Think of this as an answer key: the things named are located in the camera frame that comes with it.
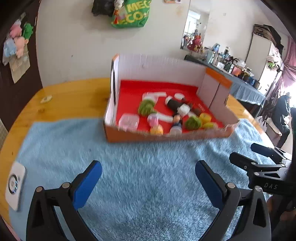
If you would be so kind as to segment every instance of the white device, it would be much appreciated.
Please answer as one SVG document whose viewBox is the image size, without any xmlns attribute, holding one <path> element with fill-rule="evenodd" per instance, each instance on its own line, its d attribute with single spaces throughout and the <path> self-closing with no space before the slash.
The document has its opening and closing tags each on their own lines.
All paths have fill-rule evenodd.
<svg viewBox="0 0 296 241">
<path fill-rule="evenodd" d="M 8 176 L 5 190 L 6 201 L 8 202 L 9 206 L 13 208 L 14 211 L 18 210 L 20 192 L 24 183 L 25 175 L 25 167 L 18 162 L 14 162 Z"/>
</svg>

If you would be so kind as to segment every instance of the red paper lining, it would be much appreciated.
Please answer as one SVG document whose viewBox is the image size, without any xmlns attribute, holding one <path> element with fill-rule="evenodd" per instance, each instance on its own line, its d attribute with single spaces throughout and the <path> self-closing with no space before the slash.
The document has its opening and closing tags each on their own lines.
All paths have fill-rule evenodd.
<svg viewBox="0 0 296 241">
<path fill-rule="evenodd" d="M 219 128 L 223 128 L 224 125 L 217 121 L 209 109 L 204 105 L 204 103 L 196 96 L 197 92 L 196 86 L 183 85 L 177 83 L 166 83 L 166 82 L 152 82 L 152 81 L 137 81 L 137 80 L 121 80 L 120 90 L 119 90 L 119 100 L 116 113 L 116 124 L 118 125 L 119 119 L 124 113 L 138 114 L 138 107 L 142 101 L 142 95 L 146 92 L 166 92 L 167 96 L 174 97 L 175 93 L 181 93 L 185 96 L 185 99 L 198 106 L 202 112 L 208 113 L 212 116 L 212 122 L 216 122 Z M 166 97 L 159 97 L 155 105 L 155 109 L 165 115 L 172 116 L 174 112 L 165 105 Z M 183 120 L 183 125 L 188 119 L 185 116 Z M 159 121 L 162 125 L 164 133 L 169 133 L 172 127 L 171 123 L 166 123 L 164 121 Z M 189 132 L 183 126 L 183 132 Z M 139 131 L 149 131 L 150 126 L 147 123 L 147 117 L 140 116 L 140 122 L 138 125 Z"/>
</svg>

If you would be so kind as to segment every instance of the cardboard box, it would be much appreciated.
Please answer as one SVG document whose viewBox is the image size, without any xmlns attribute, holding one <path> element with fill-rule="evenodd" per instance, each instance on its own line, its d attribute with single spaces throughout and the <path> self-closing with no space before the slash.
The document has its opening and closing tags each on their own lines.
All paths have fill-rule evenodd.
<svg viewBox="0 0 296 241">
<path fill-rule="evenodd" d="M 121 80 L 161 81 L 198 87 L 196 95 L 225 127 L 196 130 L 178 136 L 151 135 L 143 131 L 124 131 L 116 126 L 116 112 Z M 111 94 L 104 115 L 104 129 L 109 142 L 171 141 L 229 137 L 238 118 L 226 107 L 232 82 L 201 64 L 162 56 L 120 54 L 112 60 Z"/>
</svg>

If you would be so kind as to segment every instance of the pink curtain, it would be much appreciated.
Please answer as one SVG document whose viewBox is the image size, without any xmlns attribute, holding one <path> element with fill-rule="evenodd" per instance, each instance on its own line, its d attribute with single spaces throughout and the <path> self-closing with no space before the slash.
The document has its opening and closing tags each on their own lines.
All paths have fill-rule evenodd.
<svg viewBox="0 0 296 241">
<path fill-rule="evenodd" d="M 284 94 L 284 89 L 296 83 L 296 43 L 289 37 L 287 55 L 284 60 L 284 71 L 273 91 Z"/>
</svg>

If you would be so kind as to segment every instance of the wooden table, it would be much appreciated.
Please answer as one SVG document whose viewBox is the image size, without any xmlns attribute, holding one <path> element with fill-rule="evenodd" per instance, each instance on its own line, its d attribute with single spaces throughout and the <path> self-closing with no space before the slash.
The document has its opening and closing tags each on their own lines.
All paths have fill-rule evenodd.
<svg viewBox="0 0 296 241">
<path fill-rule="evenodd" d="M 72 81 L 41 89 L 25 106 L 9 131 L 0 153 L 0 215 L 8 223 L 9 209 L 5 200 L 6 182 L 11 165 L 33 122 L 102 117 L 109 93 L 109 78 Z M 48 95 L 52 95 L 52 100 L 40 104 L 40 101 Z M 273 147 L 251 114 L 234 97 L 229 96 L 227 106 L 238 118 L 247 118 L 259 131 L 265 144 Z"/>
</svg>

